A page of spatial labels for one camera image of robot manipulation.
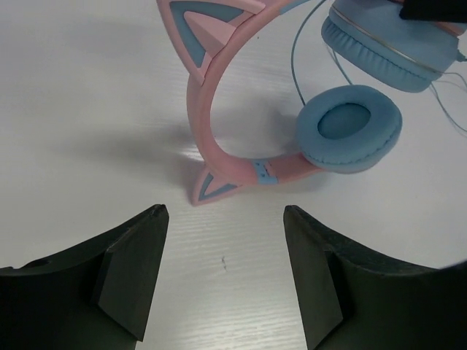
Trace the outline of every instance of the headphones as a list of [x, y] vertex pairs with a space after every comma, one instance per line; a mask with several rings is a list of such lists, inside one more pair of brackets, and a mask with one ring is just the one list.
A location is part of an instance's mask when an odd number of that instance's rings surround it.
[[[399, 108], [372, 87], [345, 85], [304, 104], [296, 120], [300, 152], [268, 159], [224, 152], [210, 125], [224, 71], [262, 27], [307, 0], [157, 1], [170, 40], [190, 74], [188, 119], [205, 162], [193, 205], [217, 201], [243, 187], [290, 182], [318, 171], [365, 171], [395, 146], [402, 128]], [[403, 2], [335, 0], [321, 35], [335, 53], [380, 82], [419, 93], [460, 60], [458, 36], [467, 27], [402, 20]]]

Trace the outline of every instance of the pink cat ear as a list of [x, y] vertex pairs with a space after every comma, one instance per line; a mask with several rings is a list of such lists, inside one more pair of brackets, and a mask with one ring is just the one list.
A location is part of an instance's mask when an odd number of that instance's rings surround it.
[[214, 175], [209, 168], [204, 167], [199, 174], [193, 190], [191, 203], [194, 206], [208, 204], [229, 197], [242, 189], [240, 184], [230, 182]]
[[227, 45], [236, 30], [227, 22], [201, 13], [187, 11], [184, 17], [201, 46], [212, 58]]
[[212, 59], [235, 30], [265, 7], [258, 0], [158, 0], [169, 37], [200, 85]]

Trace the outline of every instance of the white table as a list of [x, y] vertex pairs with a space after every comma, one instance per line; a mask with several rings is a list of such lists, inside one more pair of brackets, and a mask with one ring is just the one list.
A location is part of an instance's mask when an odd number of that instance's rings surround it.
[[[228, 69], [213, 112], [227, 151], [263, 157], [294, 147], [301, 104], [290, 46], [313, 6], [262, 30]], [[320, 38], [328, 6], [297, 50], [308, 98], [345, 83]], [[401, 93], [344, 67], [404, 114], [400, 141], [380, 164], [193, 208], [187, 191], [200, 156], [185, 112], [188, 74], [154, 0], [3, 1], [0, 266], [20, 267], [165, 203], [169, 234], [138, 349], [305, 350], [282, 226], [286, 205], [393, 257], [433, 267], [465, 259], [467, 139], [430, 92]], [[467, 74], [467, 65], [452, 70]], [[464, 92], [437, 86], [467, 125]]]

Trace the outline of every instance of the ear cup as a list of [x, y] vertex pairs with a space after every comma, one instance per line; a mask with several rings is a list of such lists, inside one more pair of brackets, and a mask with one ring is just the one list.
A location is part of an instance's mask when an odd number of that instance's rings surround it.
[[432, 23], [404, 21], [387, 0], [336, 0], [322, 27], [325, 43], [386, 85], [424, 91], [455, 61], [458, 39]]
[[296, 141], [310, 163], [350, 174], [377, 164], [395, 146], [401, 129], [401, 112], [386, 95], [346, 85], [306, 104], [297, 117]]

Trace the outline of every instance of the white surface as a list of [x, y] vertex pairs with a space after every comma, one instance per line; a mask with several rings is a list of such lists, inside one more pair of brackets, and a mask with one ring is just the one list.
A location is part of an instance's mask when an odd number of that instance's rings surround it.
[[[227, 71], [213, 112], [226, 150], [268, 156], [293, 147], [301, 105], [290, 46], [313, 6], [263, 29]], [[320, 38], [326, 9], [297, 50], [307, 97], [345, 83]], [[4, 0], [0, 266], [20, 267], [165, 203], [169, 234], [138, 349], [304, 350], [282, 226], [287, 204], [394, 257], [435, 267], [465, 259], [467, 139], [429, 92], [400, 93], [344, 66], [404, 114], [401, 139], [378, 166], [193, 208], [187, 191], [200, 157], [185, 113], [188, 75], [155, 2]], [[452, 70], [466, 74], [467, 65]], [[438, 87], [467, 125], [463, 92]]]

